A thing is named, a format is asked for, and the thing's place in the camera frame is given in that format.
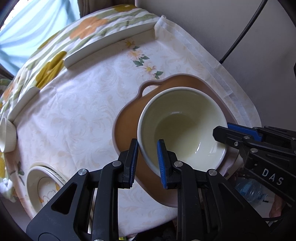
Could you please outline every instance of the white lettering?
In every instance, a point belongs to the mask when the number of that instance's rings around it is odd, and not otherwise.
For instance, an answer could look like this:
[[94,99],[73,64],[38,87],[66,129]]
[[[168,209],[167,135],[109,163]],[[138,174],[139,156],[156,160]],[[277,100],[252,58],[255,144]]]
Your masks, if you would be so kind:
[[269,170],[265,168],[264,171],[263,171],[263,173],[262,173],[262,176],[266,177],[267,174],[268,174],[268,172],[269,172]]
[[281,182],[282,182],[283,179],[284,179],[283,177],[280,177],[280,178],[279,178],[279,182],[276,183],[276,184],[277,184],[277,185],[281,185]]
[[274,173],[268,180],[272,180],[274,182],[274,178],[276,177],[276,174]]

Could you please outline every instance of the brown tray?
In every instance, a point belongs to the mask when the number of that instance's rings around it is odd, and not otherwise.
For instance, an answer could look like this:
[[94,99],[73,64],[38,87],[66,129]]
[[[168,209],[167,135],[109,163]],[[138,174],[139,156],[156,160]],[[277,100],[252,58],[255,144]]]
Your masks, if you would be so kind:
[[[151,85],[157,85],[158,87],[142,96],[144,89]],[[147,81],[139,87],[136,97],[122,108],[114,122],[112,139],[118,154],[129,148],[132,138],[137,138],[138,122],[146,104],[161,91],[179,86],[191,87],[204,92],[216,101],[224,113],[227,122],[237,124],[234,116],[216,92],[206,82],[195,76],[179,74],[170,76],[161,81]],[[229,156],[232,156],[235,161],[237,155],[238,152],[236,149],[228,149],[221,165]],[[136,180],[140,186],[157,202],[166,206],[177,207],[177,190],[163,189],[160,177],[148,167],[140,152],[138,155]]]

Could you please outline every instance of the small bowl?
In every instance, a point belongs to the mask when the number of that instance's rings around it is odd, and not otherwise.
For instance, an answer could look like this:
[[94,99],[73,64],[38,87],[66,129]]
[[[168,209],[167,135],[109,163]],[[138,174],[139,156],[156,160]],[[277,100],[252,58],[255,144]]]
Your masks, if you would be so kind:
[[35,215],[66,183],[57,173],[47,167],[32,167],[27,176],[28,197]]
[[17,141],[17,131],[15,126],[6,118],[0,122],[0,150],[10,152],[15,149]]
[[226,146],[215,141],[213,129],[227,127],[218,104],[205,93],[174,87],[154,96],[141,113],[137,136],[141,153],[151,170],[160,176],[156,143],[164,139],[167,150],[193,169],[217,169]]

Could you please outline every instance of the bolt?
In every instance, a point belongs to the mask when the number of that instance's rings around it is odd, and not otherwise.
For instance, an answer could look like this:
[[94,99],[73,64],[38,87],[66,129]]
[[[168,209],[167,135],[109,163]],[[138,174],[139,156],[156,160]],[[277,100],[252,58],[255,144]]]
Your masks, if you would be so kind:
[[256,153],[256,152],[258,152],[258,149],[256,149],[256,148],[251,148],[251,152],[252,152],[252,153]]
[[81,176],[83,176],[83,175],[85,175],[86,174],[86,169],[80,169],[79,171],[78,171],[78,174],[79,175],[81,175]]
[[215,175],[217,175],[217,171],[215,169],[211,169],[211,170],[209,170],[209,174],[211,176],[215,176]]
[[121,165],[121,161],[114,161],[112,162],[112,165],[115,167],[119,167]]
[[175,167],[181,167],[181,166],[183,166],[183,163],[181,161],[175,161],[174,165],[175,165]]

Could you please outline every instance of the plastic bottle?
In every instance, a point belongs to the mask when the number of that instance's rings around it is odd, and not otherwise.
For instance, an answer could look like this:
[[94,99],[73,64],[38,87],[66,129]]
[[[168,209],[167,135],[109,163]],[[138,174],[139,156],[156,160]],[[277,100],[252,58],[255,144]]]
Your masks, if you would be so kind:
[[262,197],[262,185],[254,179],[239,177],[235,189],[249,202],[256,201]]

